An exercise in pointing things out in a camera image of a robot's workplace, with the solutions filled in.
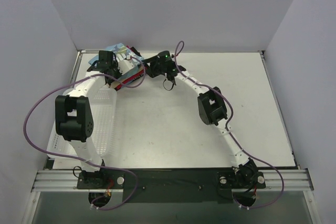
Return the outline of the white perforated plastic basket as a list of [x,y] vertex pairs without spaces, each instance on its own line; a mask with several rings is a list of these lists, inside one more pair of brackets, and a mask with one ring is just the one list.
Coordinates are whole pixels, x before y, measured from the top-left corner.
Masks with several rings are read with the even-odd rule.
[[[101,158],[111,152],[116,101],[117,92],[109,88],[100,89],[95,97],[90,99],[94,124],[91,138]],[[71,156],[77,155],[69,142],[56,133],[55,126],[52,127],[47,151]]]

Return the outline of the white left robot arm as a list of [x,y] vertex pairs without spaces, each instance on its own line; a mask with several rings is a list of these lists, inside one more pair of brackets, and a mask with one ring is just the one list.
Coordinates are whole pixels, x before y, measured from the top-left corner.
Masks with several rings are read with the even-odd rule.
[[121,77],[114,52],[101,50],[87,70],[84,81],[78,83],[67,95],[55,99],[56,133],[74,148],[81,162],[84,183],[103,188],[108,182],[104,161],[92,141],[94,121],[90,99],[106,84]]

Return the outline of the light blue t shirt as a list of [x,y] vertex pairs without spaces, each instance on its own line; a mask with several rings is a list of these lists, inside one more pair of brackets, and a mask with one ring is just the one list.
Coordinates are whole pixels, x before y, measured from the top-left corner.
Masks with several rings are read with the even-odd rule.
[[141,70],[140,61],[143,57],[122,43],[99,50],[98,54],[89,60],[88,72],[98,71],[115,78],[131,76]]

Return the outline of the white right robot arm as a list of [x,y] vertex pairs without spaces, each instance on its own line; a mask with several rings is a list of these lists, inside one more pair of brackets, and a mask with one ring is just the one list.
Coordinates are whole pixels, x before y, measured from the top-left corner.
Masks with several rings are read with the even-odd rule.
[[230,130],[229,121],[233,112],[228,115],[227,105],[218,87],[209,87],[199,82],[184,67],[176,63],[176,57],[169,51],[144,59],[146,74],[151,77],[165,76],[174,86],[180,80],[197,94],[198,113],[202,122],[218,129],[220,136],[231,151],[231,163],[234,180],[238,187],[255,187],[258,182],[258,168],[254,161],[244,153],[243,147]]

